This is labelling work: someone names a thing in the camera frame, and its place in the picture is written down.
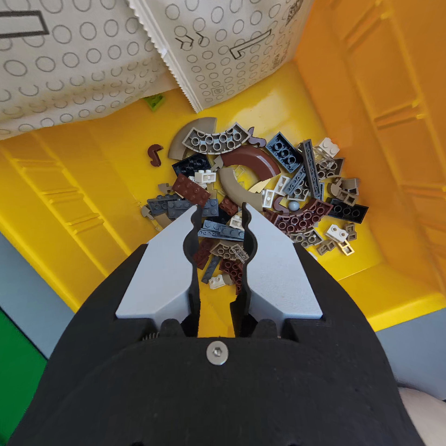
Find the large white paper bag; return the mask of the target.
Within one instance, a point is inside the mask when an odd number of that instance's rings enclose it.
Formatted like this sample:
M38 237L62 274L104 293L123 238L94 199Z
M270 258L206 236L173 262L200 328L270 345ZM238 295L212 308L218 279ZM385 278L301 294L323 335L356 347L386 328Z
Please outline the large white paper bag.
M0 3L1 140L177 88L128 1Z

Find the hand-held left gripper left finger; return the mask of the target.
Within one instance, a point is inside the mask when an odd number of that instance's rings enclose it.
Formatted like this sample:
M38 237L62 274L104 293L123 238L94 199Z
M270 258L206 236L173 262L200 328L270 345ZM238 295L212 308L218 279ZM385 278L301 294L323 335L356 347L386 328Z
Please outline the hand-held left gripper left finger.
M177 320L186 336L196 337L200 316L197 265L202 209L192 205L147 243L118 306L120 319L148 318L157 329Z

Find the person's beige trouser leg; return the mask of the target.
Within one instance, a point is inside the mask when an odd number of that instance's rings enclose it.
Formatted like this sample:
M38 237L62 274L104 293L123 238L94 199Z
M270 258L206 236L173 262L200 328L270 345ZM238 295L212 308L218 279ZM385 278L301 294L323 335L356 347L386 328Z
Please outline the person's beige trouser leg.
M427 446L446 445L445 402L407 387L399 387L398 391L424 444Z

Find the green plastic bin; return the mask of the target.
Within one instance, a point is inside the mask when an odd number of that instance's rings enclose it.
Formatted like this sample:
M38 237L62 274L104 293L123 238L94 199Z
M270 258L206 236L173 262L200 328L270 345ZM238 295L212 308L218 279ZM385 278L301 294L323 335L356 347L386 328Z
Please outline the green plastic bin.
M0 444L6 445L28 409L47 359L0 312Z

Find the small white paper bag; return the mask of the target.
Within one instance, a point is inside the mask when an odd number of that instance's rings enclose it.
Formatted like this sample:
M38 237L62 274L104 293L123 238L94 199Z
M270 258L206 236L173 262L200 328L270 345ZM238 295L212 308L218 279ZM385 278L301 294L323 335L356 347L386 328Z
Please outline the small white paper bag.
M129 1L195 112L291 61L311 0Z

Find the yellow plastic bin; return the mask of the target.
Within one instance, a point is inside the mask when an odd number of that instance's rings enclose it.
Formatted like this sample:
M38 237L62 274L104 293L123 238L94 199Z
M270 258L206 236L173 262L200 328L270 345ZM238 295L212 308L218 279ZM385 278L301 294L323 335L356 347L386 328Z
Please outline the yellow plastic bin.
M1 234L59 298L78 311L138 247L184 214L206 189L174 172L170 145L193 120L215 118L206 137L236 135L217 171L219 201L251 204L292 242L332 224L334 205L311 193L296 211L263 207L256 182L274 189L286 173L267 148L273 173L260 175L241 152L254 137L283 136L289 148L331 137L346 158L339 177L359 177L367 207L351 249L334 247L317 261L352 297L375 331L445 308L445 159L430 115L406 70L392 20L352 34L367 13L391 13L389 1L316 1L293 59L234 97L195 112L177 83L152 112L143 98L107 116L29 131L1 140ZM159 152L153 167L147 149Z

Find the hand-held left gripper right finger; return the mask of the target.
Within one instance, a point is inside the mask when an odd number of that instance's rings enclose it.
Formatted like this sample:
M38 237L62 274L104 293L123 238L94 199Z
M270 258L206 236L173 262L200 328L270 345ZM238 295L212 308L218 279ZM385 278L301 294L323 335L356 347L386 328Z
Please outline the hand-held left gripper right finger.
M248 254L241 291L230 304L236 337L250 336L271 320L281 335L288 319L323 316L293 242L251 204L242 204L243 246Z

